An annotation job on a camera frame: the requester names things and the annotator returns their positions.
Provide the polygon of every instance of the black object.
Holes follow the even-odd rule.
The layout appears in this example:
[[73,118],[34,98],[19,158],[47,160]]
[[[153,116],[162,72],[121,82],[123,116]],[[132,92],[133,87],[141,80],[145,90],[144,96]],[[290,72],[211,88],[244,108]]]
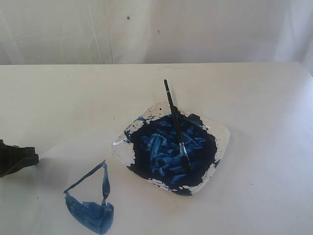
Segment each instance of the black object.
[[0,178],[39,162],[34,147],[9,146],[0,140]]
[[177,107],[175,107],[173,104],[170,89],[168,88],[168,84],[167,84],[166,79],[164,80],[164,85],[165,85],[165,89],[166,89],[167,99],[168,99],[168,102],[169,102],[170,108],[171,108],[171,113],[172,113],[175,129],[176,129],[177,139],[179,142],[181,166],[183,167],[184,172],[190,172],[191,171],[191,165],[190,165],[188,154],[187,154],[187,151],[185,148],[185,144],[182,141],[182,135],[181,135],[179,122],[178,122],[178,118],[177,118],[177,111],[176,111]]

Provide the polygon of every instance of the black plastic object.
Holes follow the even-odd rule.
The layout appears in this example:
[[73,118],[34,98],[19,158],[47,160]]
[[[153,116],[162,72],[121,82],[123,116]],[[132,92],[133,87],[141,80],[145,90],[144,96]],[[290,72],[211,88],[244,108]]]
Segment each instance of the black plastic object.
[[0,178],[39,162],[34,147],[8,146],[0,140]]

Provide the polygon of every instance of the paint palette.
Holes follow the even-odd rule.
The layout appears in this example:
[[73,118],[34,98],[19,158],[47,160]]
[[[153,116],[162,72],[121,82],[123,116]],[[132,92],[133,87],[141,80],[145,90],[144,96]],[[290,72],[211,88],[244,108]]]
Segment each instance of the paint palette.
[[225,152],[229,130],[178,109],[179,125],[192,170],[181,164],[179,143],[168,103],[156,103],[112,143],[113,155],[143,179],[179,195],[199,191]]

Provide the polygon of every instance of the white backdrop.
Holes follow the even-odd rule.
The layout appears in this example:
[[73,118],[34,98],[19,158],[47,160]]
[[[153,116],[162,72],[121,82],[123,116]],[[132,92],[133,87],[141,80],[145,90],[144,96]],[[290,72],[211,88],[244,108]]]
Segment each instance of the white backdrop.
[[313,1],[0,0],[0,64],[245,61],[313,73]]

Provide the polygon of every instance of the paint splatter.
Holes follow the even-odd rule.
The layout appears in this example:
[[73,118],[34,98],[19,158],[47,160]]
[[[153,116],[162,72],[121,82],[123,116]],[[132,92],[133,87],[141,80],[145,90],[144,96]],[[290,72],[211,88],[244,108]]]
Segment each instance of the paint splatter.
[[190,188],[202,182],[202,176],[214,164],[217,147],[215,137],[208,134],[199,116],[179,115],[180,129],[192,171],[181,166],[179,143],[171,115],[144,121],[137,131],[126,132],[134,144],[135,160],[129,169],[145,179],[163,182],[169,190],[180,195],[191,195]]
[[[68,191],[81,183],[85,178],[91,176],[101,167],[103,167],[105,170],[102,183],[102,204],[99,205],[95,202],[83,202],[81,204],[74,197],[72,197]],[[110,194],[110,183],[108,166],[105,161],[96,166],[75,184],[71,185],[64,191],[64,193],[66,194],[65,200],[67,208],[78,222],[93,232],[101,235],[105,234],[110,229],[113,223],[114,206],[110,203],[106,203],[106,199]]]

